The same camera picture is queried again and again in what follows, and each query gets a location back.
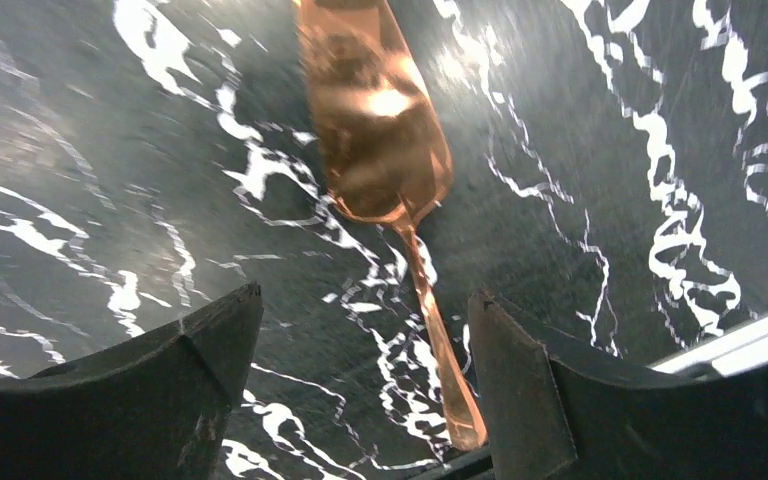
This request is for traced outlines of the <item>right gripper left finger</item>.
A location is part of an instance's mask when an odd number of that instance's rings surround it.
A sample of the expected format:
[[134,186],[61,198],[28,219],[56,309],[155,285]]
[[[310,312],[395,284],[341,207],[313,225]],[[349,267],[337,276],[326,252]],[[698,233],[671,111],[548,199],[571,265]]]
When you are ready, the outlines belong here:
[[250,283],[24,379],[0,378],[0,479],[206,479],[264,308]]

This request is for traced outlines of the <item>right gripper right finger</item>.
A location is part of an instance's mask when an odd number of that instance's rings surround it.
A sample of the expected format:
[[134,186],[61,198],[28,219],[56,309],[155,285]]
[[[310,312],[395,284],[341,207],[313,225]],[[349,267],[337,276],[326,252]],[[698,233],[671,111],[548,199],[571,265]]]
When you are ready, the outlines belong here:
[[487,292],[469,301],[499,479],[768,479],[768,364],[697,380],[585,344]]

